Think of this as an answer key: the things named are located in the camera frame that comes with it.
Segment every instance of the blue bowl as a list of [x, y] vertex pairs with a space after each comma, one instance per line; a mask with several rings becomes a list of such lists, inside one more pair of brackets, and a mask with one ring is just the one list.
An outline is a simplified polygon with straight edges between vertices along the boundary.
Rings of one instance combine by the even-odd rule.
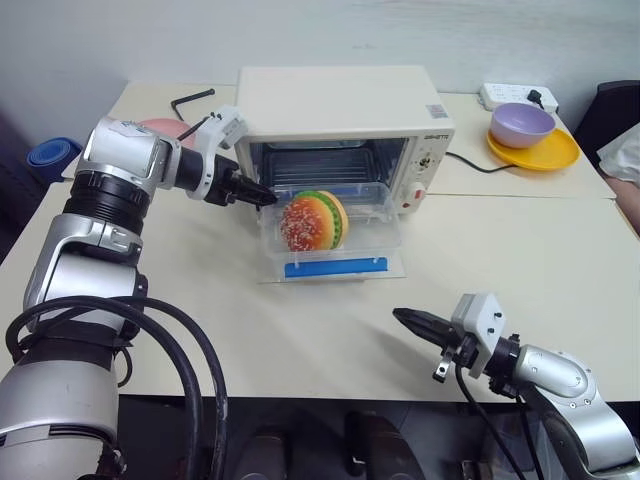
[[532, 147], [556, 127], [551, 115], [526, 103], [505, 103], [493, 111], [491, 134], [511, 148]]

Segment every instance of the black chair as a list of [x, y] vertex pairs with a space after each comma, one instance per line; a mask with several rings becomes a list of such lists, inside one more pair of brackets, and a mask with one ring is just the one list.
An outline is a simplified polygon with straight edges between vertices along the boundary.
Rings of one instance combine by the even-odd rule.
[[637, 123], [640, 123], [640, 80], [601, 83], [573, 138], [597, 168], [600, 163], [597, 151]]

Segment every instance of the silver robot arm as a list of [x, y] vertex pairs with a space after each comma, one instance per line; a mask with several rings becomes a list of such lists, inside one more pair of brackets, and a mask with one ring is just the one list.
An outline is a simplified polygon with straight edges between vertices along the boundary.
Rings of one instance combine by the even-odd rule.
[[640, 480], [640, 453], [628, 428], [605, 403], [586, 365], [563, 352], [520, 346], [501, 337], [506, 318], [492, 294], [465, 294], [451, 322], [397, 308], [413, 333], [442, 348], [433, 378], [444, 382], [452, 362], [490, 377], [490, 389], [521, 395], [538, 414], [565, 472], [579, 480]]
[[[222, 206], [236, 199], [275, 202], [235, 162], [216, 154], [245, 132], [233, 107], [200, 127], [198, 151], [132, 122], [100, 120], [81, 154], [71, 197], [52, 221], [24, 308], [71, 295], [146, 295], [136, 267], [156, 188], [179, 187]], [[55, 333], [14, 356], [17, 363], [0, 382], [0, 479], [117, 478], [124, 462], [116, 443], [113, 354], [137, 329], [115, 314], [91, 311]]]

